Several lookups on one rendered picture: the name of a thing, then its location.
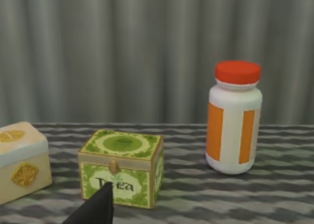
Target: red cap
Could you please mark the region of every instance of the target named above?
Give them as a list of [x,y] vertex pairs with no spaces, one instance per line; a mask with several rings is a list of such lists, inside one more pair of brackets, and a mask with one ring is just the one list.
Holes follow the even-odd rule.
[[216,64],[215,77],[221,82],[231,84],[254,84],[259,81],[261,68],[256,63],[229,60]]

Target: box clasp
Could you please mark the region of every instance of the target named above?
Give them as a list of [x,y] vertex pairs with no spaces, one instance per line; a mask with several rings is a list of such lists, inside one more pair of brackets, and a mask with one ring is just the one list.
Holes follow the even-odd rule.
[[117,161],[111,160],[109,163],[109,171],[112,175],[117,174],[120,171]]

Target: green oval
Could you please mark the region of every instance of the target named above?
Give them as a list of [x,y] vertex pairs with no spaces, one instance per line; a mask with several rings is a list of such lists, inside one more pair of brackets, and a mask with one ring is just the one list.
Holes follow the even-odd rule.
[[129,152],[140,148],[142,142],[130,136],[116,136],[105,139],[103,146],[112,151]]

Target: striped tablecloth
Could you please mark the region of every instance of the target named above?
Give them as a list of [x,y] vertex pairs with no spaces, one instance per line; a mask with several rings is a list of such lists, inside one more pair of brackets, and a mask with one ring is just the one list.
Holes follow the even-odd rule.
[[155,209],[116,207],[114,224],[314,224],[314,126],[261,126],[254,167],[234,177],[207,166],[205,125],[35,126],[49,140],[53,184],[0,206],[0,224],[60,224],[79,207],[77,150],[100,128],[165,136]]

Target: pill bottle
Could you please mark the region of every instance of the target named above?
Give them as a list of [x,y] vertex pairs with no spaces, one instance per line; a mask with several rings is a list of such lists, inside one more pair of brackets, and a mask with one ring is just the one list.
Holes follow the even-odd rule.
[[256,88],[260,75],[260,66],[246,61],[222,61],[215,67],[206,160],[218,172],[240,174],[254,163],[262,106],[262,94]]

